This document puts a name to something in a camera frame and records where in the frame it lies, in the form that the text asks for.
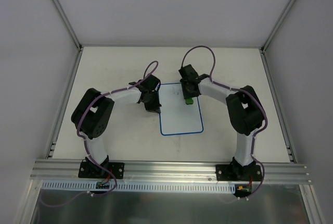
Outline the blue framed small whiteboard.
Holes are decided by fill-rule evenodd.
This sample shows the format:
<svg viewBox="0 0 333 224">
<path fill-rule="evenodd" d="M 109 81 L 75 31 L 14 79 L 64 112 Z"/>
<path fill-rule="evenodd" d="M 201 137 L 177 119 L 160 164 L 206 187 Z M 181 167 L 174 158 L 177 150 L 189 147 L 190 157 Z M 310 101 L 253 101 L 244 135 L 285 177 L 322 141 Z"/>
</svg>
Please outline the blue framed small whiteboard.
<svg viewBox="0 0 333 224">
<path fill-rule="evenodd" d="M 165 83 L 159 90 L 160 132 L 163 136 L 198 134 L 204 131 L 199 98 L 186 104 L 180 83 Z"/>
</svg>

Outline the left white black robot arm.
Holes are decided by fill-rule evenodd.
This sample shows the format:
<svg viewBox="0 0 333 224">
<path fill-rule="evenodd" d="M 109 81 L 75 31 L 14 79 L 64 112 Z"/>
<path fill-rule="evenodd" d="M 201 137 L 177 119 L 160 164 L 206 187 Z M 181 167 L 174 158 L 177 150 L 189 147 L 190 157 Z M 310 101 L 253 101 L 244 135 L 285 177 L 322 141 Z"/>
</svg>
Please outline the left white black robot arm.
<svg viewBox="0 0 333 224">
<path fill-rule="evenodd" d="M 102 93 L 88 89 L 71 116 L 76 133 L 84 141 L 86 160 L 91 163 L 90 171 L 98 178 L 108 173 L 109 157 L 105 151 L 101 135 L 107 128 L 111 113 L 129 104 L 143 103 L 150 113 L 161 113 L 159 101 L 160 79 L 149 75 L 128 87 Z"/>
</svg>

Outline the green whiteboard eraser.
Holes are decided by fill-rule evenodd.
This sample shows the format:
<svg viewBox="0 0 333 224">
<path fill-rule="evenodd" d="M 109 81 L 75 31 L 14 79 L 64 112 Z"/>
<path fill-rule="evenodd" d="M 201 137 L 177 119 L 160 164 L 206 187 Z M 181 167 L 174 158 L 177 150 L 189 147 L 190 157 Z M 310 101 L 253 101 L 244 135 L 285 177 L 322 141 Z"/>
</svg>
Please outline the green whiteboard eraser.
<svg viewBox="0 0 333 224">
<path fill-rule="evenodd" d="M 185 104 L 186 105 L 193 105 L 194 104 L 194 99 L 193 98 L 186 98 L 185 99 Z"/>
</svg>

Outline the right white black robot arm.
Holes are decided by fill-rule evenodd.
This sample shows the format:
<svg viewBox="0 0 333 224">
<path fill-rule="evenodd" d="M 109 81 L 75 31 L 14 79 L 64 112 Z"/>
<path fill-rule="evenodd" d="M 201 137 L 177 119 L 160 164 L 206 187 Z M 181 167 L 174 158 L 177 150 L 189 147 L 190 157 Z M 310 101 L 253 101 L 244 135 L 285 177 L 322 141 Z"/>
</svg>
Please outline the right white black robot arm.
<svg viewBox="0 0 333 224">
<path fill-rule="evenodd" d="M 253 87 L 231 88 L 213 81 L 208 74 L 199 75 L 192 65 L 181 66 L 182 92 L 186 104 L 200 95 L 213 98 L 227 106 L 229 120 L 237 133 L 236 152 L 225 174 L 245 180 L 256 166 L 253 158 L 254 139 L 267 116 Z"/>
</svg>

